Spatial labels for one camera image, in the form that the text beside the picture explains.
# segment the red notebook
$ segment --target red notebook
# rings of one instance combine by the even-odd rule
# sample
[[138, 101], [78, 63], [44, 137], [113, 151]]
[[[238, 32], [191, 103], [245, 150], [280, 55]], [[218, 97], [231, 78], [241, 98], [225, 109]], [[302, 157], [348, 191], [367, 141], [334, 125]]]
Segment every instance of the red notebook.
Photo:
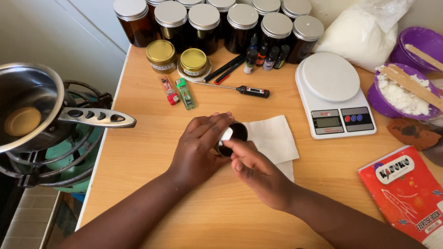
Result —
[[443, 248], [443, 189], [414, 146], [358, 170], [388, 224], [430, 249]]

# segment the gold tin lid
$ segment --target gold tin lid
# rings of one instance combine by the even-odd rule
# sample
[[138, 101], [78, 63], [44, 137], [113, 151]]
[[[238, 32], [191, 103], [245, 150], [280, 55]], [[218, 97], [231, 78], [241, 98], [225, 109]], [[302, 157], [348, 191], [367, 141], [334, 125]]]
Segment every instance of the gold tin lid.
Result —
[[191, 72], [197, 72], [206, 67], [206, 54], [197, 48], [185, 50], [180, 57], [182, 67]]
[[152, 64], [166, 65], [175, 60], [177, 52], [174, 45], [166, 40], [156, 40], [146, 47], [146, 57]]

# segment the purple bowl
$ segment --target purple bowl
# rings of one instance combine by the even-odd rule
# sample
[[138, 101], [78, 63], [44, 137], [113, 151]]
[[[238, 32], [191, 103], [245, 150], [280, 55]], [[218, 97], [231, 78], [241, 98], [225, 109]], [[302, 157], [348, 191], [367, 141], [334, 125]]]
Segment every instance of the purple bowl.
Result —
[[409, 27], [400, 33], [398, 43], [389, 57], [391, 62], [411, 66], [423, 74], [433, 71], [441, 72], [422, 58], [406, 50], [404, 48], [406, 44], [414, 45], [424, 53], [443, 63], [442, 35], [424, 27]]
[[[404, 64], [398, 64], [398, 63], [387, 63], [385, 64], [385, 66], [388, 66], [389, 64], [394, 64], [397, 65], [399, 68], [403, 69], [403, 71], [405, 71], [405, 73], [409, 74], [409, 75], [417, 75], [417, 78], [421, 79], [421, 80], [428, 80], [428, 78], [426, 78], [422, 73], [420, 73], [418, 70], [404, 65]], [[429, 115], [411, 115], [411, 114], [407, 114], [404, 113], [400, 110], [397, 110], [394, 106], [392, 106], [391, 104], [389, 104], [389, 102], [383, 97], [383, 95], [381, 94], [380, 89], [378, 89], [378, 78], [377, 76], [380, 74], [379, 71], [377, 71], [375, 73], [375, 79], [374, 79], [374, 83], [372, 83], [371, 87], [369, 87], [368, 90], [368, 100], [369, 103], [371, 104], [371, 106], [378, 111], [381, 115], [389, 117], [389, 118], [396, 118], [396, 117], [409, 117], [409, 118], [413, 118], [413, 119], [418, 119], [418, 120], [428, 120], [430, 118], [433, 118], [435, 116], [437, 116], [437, 114], [439, 114], [440, 109], [438, 109], [437, 107], [433, 106], [433, 105], [429, 105], [429, 107], [431, 108], [431, 110], [429, 110]], [[438, 89], [434, 86], [434, 84], [429, 81], [429, 88], [431, 89], [431, 92], [436, 95], [437, 97], [440, 97]]]

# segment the silver metal lid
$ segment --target silver metal lid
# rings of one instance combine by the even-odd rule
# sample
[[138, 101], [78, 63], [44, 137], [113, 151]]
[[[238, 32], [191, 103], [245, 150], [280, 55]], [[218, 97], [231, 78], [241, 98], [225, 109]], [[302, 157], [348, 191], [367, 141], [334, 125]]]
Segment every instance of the silver metal lid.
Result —
[[261, 30], [267, 36], [282, 39], [291, 34], [292, 22], [282, 13], [269, 13], [261, 21]]
[[206, 3], [216, 7], [219, 12], [228, 12], [235, 0], [206, 0]]
[[146, 0], [146, 3], [152, 6], [157, 6], [159, 3], [162, 3], [164, 1], [173, 1], [173, 0]]
[[292, 18], [307, 16], [312, 10], [309, 0], [284, 0], [281, 4], [283, 13]]
[[148, 5], [145, 0], [115, 0], [114, 11], [120, 19], [135, 21], [148, 13]]
[[322, 37], [325, 27], [322, 22], [312, 16], [299, 16], [294, 21], [292, 32], [299, 39], [314, 42]]
[[257, 25], [258, 12], [247, 4], [234, 4], [228, 11], [228, 22], [238, 29], [251, 29]]
[[182, 26], [188, 20], [185, 6], [175, 1], [165, 1], [154, 10], [155, 20], [163, 27]]
[[220, 13], [209, 4], [197, 4], [189, 9], [189, 23], [199, 30], [210, 30], [220, 23]]
[[194, 5], [205, 3], [205, 0], [175, 0], [175, 1], [183, 4], [187, 9], [190, 9]]
[[251, 6], [262, 16], [271, 12], [278, 12], [280, 5], [280, 0], [252, 0], [251, 3]]

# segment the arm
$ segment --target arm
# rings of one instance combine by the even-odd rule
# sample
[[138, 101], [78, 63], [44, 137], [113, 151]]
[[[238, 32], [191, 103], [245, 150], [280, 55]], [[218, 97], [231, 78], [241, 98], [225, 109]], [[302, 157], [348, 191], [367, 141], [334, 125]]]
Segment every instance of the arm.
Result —
[[263, 203], [302, 219], [333, 247], [426, 249], [381, 221], [291, 182], [252, 142], [229, 140], [224, 145], [234, 151], [234, 173]]
[[59, 248], [139, 248], [184, 196], [230, 161], [209, 150], [233, 121], [230, 112], [193, 119], [181, 136], [165, 173], [93, 219]]

